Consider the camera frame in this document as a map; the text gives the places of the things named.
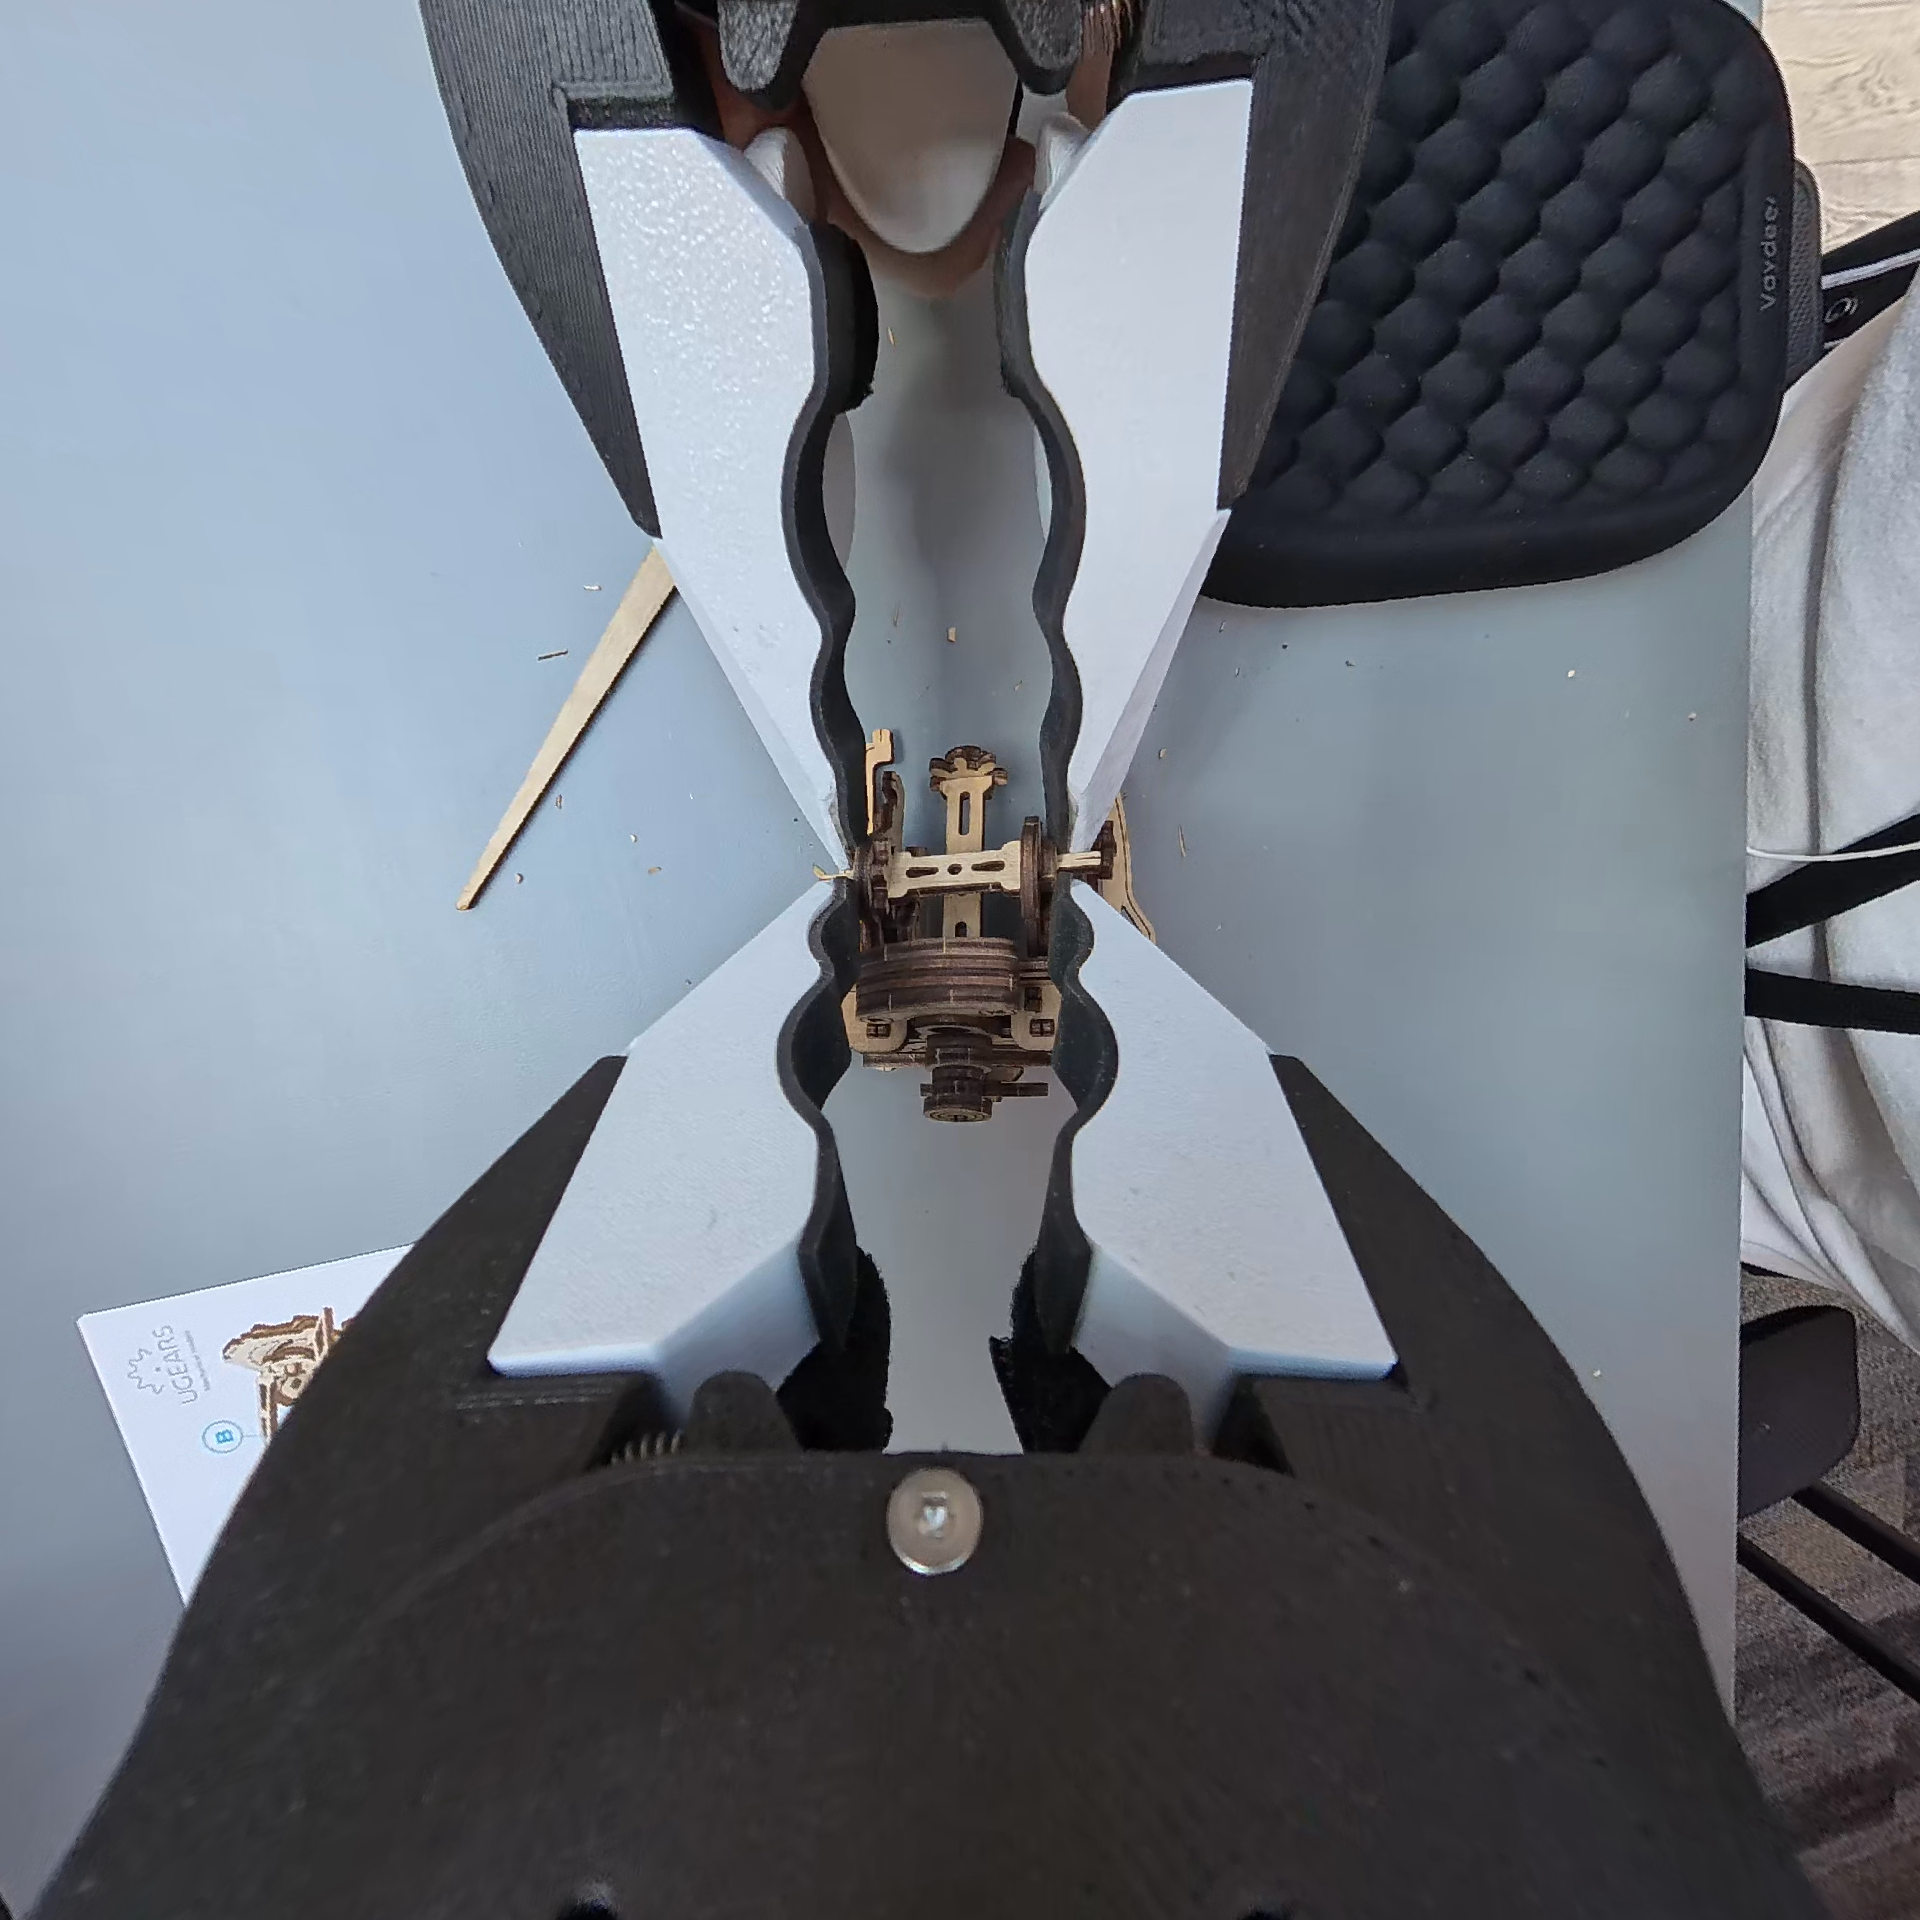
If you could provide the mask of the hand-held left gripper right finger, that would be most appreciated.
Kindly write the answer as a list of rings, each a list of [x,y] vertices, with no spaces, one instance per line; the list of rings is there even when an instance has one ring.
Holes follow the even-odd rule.
[[[992,1343],[1025,1449],[1072,1452],[1109,1387],[1165,1376],[1212,1436],[1239,1376],[1397,1364],[1255,1030],[1089,887],[1052,915],[1072,1115]]]

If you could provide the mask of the thin wooden stick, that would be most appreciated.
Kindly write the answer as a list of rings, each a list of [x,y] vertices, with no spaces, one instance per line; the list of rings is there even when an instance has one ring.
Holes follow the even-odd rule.
[[[458,896],[458,910],[471,910],[480,893],[488,891],[498,865],[520,840],[523,828],[533,821],[547,790],[580,744],[594,716],[626,671],[674,589],[674,575],[661,547],[657,543],[620,596],[601,639],[593,647],[580,676],[547,731],[512,805],[508,805],[501,822],[495,828],[482,855]]]

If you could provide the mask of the assembly instruction booklet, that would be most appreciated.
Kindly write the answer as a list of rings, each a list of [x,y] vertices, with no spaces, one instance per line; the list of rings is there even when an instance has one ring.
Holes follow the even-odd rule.
[[[402,1257],[399,1245],[79,1320],[183,1597],[260,1452]]]

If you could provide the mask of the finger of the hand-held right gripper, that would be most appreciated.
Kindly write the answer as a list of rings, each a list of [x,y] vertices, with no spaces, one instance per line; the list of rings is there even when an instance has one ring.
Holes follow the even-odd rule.
[[[1018,284],[1084,503],[1063,601],[1082,692],[1063,765],[1075,845],[1109,815],[1227,524],[1253,97],[1247,78],[1155,87],[1096,131],[1060,115],[1040,134]]]
[[[788,127],[747,151],[693,127],[578,131],[575,151],[664,558],[810,822],[848,855],[867,801],[827,451],[874,384],[867,261],[810,219]]]

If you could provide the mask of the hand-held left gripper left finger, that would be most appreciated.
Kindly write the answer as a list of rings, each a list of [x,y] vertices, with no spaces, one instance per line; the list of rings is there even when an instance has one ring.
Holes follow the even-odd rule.
[[[636,1038],[501,1324],[501,1373],[643,1371],[674,1412],[755,1373],[802,1444],[884,1447],[890,1305],[825,1118],[855,957],[850,887],[812,887]]]

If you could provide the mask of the grey desk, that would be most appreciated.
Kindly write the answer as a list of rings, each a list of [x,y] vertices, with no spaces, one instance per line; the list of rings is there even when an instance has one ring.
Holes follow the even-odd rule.
[[[1583,582],[1200,606],[1164,947],[1561,1341],[1733,1668],[1746,505]],[[824,857],[672,607],[455,896],[645,549],[413,4],[4,23],[4,1893],[178,1596],[84,1311],[419,1237]]]

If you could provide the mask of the person's white sweatshirt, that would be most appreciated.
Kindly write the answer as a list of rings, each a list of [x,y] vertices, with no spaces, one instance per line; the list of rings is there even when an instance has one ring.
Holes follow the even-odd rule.
[[[1821,263],[1754,491],[1741,1257],[1919,1335],[1919,217]]]

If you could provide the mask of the black honeycomb cushion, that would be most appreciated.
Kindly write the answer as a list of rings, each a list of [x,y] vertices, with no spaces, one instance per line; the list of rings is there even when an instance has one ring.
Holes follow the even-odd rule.
[[[1207,596],[1547,585],[1692,537],[1785,391],[1792,121],[1722,3],[1402,3]]]

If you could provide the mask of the wooden mechanical model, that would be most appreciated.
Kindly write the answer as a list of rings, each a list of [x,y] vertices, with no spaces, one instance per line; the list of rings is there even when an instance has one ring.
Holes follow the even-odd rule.
[[[930,1120],[991,1120],[1003,1099],[1043,1097],[1063,996],[1049,976],[1058,881],[1090,879],[1157,936],[1133,887],[1122,799],[1093,851],[1058,848],[1040,817],[987,843],[987,799],[1009,772],[991,749],[961,744],[930,760],[944,801],[941,848],[905,843],[897,736],[868,736],[868,840],[850,870],[859,915],[855,984],[844,996],[852,1051],[875,1069],[916,1068]]]

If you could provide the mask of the person's right hand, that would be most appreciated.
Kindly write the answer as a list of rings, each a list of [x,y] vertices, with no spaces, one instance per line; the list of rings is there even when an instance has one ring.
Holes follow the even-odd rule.
[[[1002,217],[995,217],[992,207],[980,207],[944,246],[911,254],[880,240],[852,207],[836,207],[831,223],[855,240],[877,280],[901,285],[925,302],[948,300],[962,287],[992,257],[1002,232]]]

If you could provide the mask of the black office chair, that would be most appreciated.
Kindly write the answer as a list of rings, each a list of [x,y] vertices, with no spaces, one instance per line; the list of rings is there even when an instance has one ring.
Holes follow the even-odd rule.
[[[1841,1305],[1796,1305],[1741,1325],[1737,1515],[1802,1504],[1909,1582],[1916,1540],[1833,1491],[1824,1477],[1858,1437],[1857,1318]],[[1776,1557],[1736,1537],[1737,1564],[1909,1699],[1919,1668],[1872,1624],[1791,1572]]]

